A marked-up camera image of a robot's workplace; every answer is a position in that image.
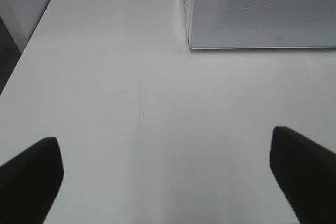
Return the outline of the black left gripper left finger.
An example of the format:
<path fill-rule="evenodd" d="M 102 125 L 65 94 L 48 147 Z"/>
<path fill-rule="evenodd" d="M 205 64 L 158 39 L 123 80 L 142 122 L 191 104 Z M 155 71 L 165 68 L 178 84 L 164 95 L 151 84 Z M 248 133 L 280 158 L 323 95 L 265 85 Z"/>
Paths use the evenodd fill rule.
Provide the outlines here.
<path fill-rule="evenodd" d="M 43 223 L 64 178 L 58 141 L 46 137 L 1 166 L 1 223 Z"/>

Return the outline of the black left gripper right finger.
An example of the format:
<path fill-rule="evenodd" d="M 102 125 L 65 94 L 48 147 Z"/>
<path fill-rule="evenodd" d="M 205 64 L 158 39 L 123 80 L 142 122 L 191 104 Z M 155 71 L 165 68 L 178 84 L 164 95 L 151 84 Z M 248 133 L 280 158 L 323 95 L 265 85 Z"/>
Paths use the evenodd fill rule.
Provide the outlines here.
<path fill-rule="evenodd" d="M 270 169 L 300 223 L 335 223 L 335 153 L 286 126 L 273 129 Z"/>

